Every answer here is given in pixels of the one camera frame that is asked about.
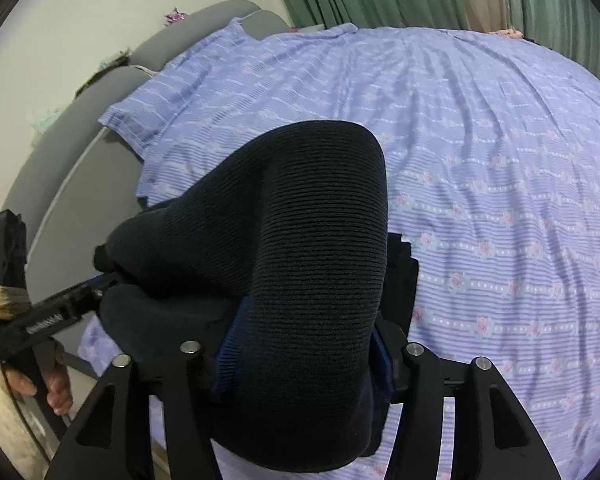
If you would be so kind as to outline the person's left hand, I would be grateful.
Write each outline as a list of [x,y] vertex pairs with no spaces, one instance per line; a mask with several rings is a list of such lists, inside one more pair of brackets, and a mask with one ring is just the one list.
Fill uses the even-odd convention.
[[[46,383],[46,401],[58,416],[65,416],[73,406],[70,378],[65,363],[64,347],[56,340],[41,344],[42,360],[46,369],[42,376]],[[7,385],[18,396],[35,396],[38,388],[32,380],[18,368],[4,365]]]

